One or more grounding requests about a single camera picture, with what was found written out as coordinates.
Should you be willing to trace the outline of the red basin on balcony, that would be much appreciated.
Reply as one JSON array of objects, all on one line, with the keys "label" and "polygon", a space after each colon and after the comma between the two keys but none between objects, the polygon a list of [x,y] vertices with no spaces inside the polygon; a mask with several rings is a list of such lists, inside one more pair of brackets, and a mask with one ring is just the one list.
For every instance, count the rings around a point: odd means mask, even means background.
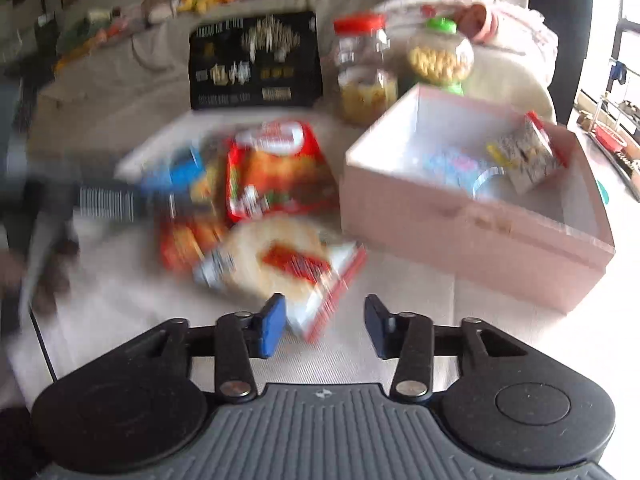
[{"label": "red basin on balcony", "polygon": [[594,135],[598,142],[611,153],[619,153],[627,146],[626,140],[608,126],[595,124]]}]

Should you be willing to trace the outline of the yellow noodle snack stick packet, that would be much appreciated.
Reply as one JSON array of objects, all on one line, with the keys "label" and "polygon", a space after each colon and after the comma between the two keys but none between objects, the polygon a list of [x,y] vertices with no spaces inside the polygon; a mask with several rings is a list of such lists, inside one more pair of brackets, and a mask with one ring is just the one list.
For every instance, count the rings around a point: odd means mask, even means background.
[{"label": "yellow noodle snack stick packet", "polygon": [[168,271],[190,272],[226,236],[231,226],[224,197],[226,179],[226,156],[214,155],[206,162],[204,174],[178,195],[174,209],[160,216],[160,263]]}]

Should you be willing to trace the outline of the green lid snack jar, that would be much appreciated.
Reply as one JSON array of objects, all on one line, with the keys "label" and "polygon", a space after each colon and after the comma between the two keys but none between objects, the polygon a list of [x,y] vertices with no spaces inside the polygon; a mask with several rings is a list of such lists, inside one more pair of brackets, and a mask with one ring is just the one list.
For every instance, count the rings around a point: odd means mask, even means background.
[{"label": "green lid snack jar", "polygon": [[431,86],[463,96],[462,84],[474,67],[471,41],[449,18],[429,18],[425,28],[408,40],[407,60],[413,73]]}]

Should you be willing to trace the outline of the white plastic bag on sofa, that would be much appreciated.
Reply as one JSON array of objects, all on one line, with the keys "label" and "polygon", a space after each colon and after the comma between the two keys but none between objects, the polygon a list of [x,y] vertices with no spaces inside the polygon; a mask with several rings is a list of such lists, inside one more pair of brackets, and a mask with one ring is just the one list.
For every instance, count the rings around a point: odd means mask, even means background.
[{"label": "white plastic bag on sofa", "polygon": [[503,0],[386,0],[374,10],[386,16],[396,48],[424,32],[430,18],[454,21],[474,50],[474,66],[462,82],[466,96],[556,121],[549,86],[559,38],[538,11]]}]

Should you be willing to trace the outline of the small clear cake snack packet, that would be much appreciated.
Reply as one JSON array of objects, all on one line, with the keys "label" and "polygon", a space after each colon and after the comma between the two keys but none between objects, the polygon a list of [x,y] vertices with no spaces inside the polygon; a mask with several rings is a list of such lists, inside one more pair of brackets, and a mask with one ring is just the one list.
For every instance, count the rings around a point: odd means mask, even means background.
[{"label": "small clear cake snack packet", "polygon": [[515,192],[525,194],[566,166],[535,112],[528,112],[518,128],[486,145]]}]

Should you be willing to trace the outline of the light blue packet in box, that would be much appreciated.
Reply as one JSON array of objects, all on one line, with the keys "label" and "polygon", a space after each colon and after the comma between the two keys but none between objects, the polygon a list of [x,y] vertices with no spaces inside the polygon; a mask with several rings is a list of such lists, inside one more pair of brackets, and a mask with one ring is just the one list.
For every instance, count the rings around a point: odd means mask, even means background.
[{"label": "light blue packet in box", "polygon": [[421,168],[430,180],[457,188],[472,198],[480,197],[490,181],[506,175],[503,168],[452,148],[429,154]]}]

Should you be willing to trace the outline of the red lid plastic jar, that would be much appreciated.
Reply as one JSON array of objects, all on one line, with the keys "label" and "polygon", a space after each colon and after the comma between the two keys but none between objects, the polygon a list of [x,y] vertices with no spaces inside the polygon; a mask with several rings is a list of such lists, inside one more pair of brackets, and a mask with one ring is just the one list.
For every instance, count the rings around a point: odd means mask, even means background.
[{"label": "red lid plastic jar", "polygon": [[343,116],[370,126],[398,98],[398,78],[386,61],[390,40],[383,14],[350,14],[333,22],[333,61]]}]

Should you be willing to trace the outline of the red sausage snack bag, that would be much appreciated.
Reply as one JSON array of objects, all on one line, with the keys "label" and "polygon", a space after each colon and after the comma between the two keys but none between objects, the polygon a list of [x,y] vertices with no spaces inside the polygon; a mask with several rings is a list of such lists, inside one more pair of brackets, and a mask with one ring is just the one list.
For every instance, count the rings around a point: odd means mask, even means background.
[{"label": "red sausage snack bag", "polygon": [[265,122],[230,141],[226,205],[232,222],[308,214],[337,203],[336,180],[306,122]]}]

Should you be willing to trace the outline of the black plum gift box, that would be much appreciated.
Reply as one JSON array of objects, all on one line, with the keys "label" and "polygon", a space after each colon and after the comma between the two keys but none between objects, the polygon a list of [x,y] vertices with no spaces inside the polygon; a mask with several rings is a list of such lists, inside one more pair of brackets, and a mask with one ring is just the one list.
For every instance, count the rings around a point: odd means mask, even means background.
[{"label": "black plum gift box", "polygon": [[312,107],[323,96],[311,10],[205,23],[189,37],[192,110]]}]

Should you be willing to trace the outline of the pink cardboard box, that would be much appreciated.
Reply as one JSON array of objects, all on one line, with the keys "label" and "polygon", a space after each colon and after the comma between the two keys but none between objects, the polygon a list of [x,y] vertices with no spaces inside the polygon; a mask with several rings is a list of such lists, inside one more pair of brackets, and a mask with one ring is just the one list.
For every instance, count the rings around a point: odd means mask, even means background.
[{"label": "pink cardboard box", "polygon": [[545,124],[558,169],[519,193],[488,145],[521,131],[510,107],[418,84],[349,148],[343,230],[515,298],[574,310],[615,244],[578,137]]}]

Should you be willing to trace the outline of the rice cracker packet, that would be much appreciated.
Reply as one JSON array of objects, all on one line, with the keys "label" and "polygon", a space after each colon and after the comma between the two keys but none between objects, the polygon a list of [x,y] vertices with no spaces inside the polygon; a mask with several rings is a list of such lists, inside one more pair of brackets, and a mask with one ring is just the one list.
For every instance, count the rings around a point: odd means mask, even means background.
[{"label": "rice cracker packet", "polygon": [[316,219],[272,214],[237,223],[193,274],[243,299],[282,295],[288,327],[315,342],[366,259],[363,244]]}]

